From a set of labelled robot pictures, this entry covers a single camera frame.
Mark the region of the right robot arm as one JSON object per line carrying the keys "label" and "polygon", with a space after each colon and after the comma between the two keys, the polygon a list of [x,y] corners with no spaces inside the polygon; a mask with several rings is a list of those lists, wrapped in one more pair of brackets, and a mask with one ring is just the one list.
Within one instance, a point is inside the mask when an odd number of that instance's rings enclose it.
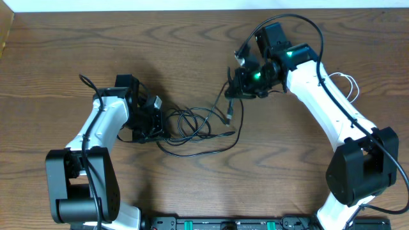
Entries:
{"label": "right robot arm", "polygon": [[322,127],[334,150],[326,171],[330,193],[317,211],[321,229],[347,229],[360,210],[396,182],[399,139],[393,129],[379,129],[340,92],[308,44],[293,45],[280,23],[253,32],[260,64],[243,44],[235,53],[239,67],[229,77],[226,98],[264,98],[281,85],[293,93]]}

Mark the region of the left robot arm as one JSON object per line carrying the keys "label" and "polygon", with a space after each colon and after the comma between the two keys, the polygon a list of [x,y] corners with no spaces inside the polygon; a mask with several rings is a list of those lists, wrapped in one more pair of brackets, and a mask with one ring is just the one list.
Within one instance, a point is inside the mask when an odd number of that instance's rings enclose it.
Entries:
{"label": "left robot arm", "polygon": [[110,88],[79,78],[95,92],[93,108],[73,140],[45,158],[52,219],[71,229],[151,229],[139,208],[121,201],[111,151],[123,128],[131,130],[132,143],[168,138],[162,100],[140,93],[143,84],[131,74],[117,75]]}

